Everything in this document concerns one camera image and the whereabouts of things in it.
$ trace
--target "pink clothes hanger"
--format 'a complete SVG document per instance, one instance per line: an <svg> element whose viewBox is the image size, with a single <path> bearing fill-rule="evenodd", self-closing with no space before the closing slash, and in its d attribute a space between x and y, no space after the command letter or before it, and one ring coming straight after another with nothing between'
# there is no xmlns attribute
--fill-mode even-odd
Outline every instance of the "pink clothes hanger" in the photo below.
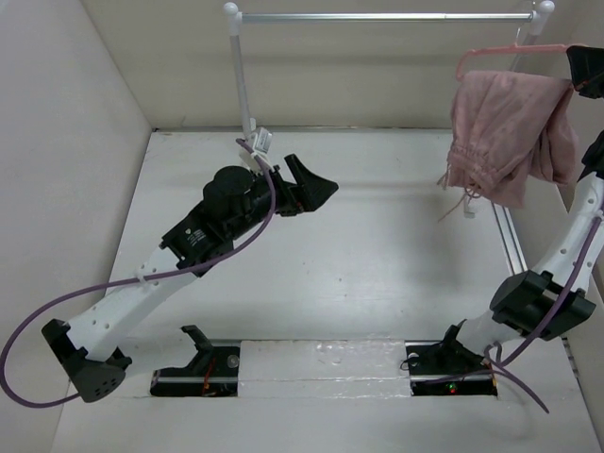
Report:
<svg viewBox="0 0 604 453"><path fill-rule="evenodd" d="M505 47L487 47L484 49L468 50L460 63L457 65L456 76L459 81L463 79L463 64L467 59L476 55L497 55L497 54L544 54L555 53L564 54L571 45L566 44L546 44L546 45L518 45L514 43Z"/></svg>

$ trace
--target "clothing rack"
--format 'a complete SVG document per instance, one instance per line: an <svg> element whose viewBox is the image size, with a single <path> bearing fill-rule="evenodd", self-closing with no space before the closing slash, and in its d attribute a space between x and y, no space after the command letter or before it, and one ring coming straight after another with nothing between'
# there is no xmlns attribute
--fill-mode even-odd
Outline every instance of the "clothing rack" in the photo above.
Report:
<svg viewBox="0 0 604 453"><path fill-rule="evenodd" d="M554 2L546 0L535 5L532 12L527 13L295 13L295 14L248 14L239 11L234 3L226 3L224 7L228 18L228 34L233 57L235 77L237 79L237 94L242 118L243 134L249 139L256 122L251 117L243 76L243 58L240 41L241 26L245 24L333 24L340 22L371 22L371 23L406 23L406 22L481 22L481 23L514 23L530 24L530 29L523 45L531 45L544 30L547 19L554 12ZM514 71L522 56L518 55L512 63Z"/></svg>

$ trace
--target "pink garment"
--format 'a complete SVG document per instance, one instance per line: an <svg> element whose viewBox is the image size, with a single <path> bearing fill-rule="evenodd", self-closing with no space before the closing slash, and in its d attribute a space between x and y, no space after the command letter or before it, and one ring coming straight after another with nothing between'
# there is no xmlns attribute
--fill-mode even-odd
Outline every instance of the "pink garment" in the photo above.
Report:
<svg viewBox="0 0 604 453"><path fill-rule="evenodd" d="M453 144L442 184L508 208L522 208L529 175L568 184L579 142L566 118L573 92L570 80L467 73L453 101Z"/></svg>

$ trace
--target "white pipe connector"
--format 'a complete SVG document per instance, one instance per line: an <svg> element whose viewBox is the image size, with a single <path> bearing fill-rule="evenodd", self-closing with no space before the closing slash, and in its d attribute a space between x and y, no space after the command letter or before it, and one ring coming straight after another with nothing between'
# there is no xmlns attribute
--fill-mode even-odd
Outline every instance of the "white pipe connector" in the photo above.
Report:
<svg viewBox="0 0 604 453"><path fill-rule="evenodd" d="M239 11L239 7L232 2L228 2L223 6L223 11L228 18L228 34L230 36L239 36L243 23L243 15Z"/></svg>
<svg viewBox="0 0 604 453"><path fill-rule="evenodd" d="M552 12L556 9L556 4L550 0L545 0L541 2L533 13L533 18L530 23L530 29L528 33L533 36L540 36L544 31L545 24L547 24L547 20L549 16L551 16Z"/></svg>

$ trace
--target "white table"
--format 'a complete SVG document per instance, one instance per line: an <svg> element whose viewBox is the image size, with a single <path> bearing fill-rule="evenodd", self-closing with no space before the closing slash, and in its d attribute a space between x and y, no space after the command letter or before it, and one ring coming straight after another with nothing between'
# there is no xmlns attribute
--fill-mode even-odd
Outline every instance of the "white table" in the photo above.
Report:
<svg viewBox="0 0 604 453"><path fill-rule="evenodd" d="M236 137L153 134L112 278L146 259L218 169L237 164ZM395 372L404 355L397 339L438 339L481 314L511 271L486 201L474 220L460 210L437 222L460 197L436 186L449 144L446 131L277 133L274 163L295 153L340 190L315 213L276 218L133 333L160 337L197 324L211 339L307 342L245 343L241 375L255 384L237 398L154 398L141 376L93 405L69 404L53 452L600 451L558 340L535 344L511 367L550 415L507 382L499 398L410 397ZM350 354L321 364L311 352L328 345ZM343 393L343 369L371 385ZM387 379L384 393L374 384Z"/></svg>

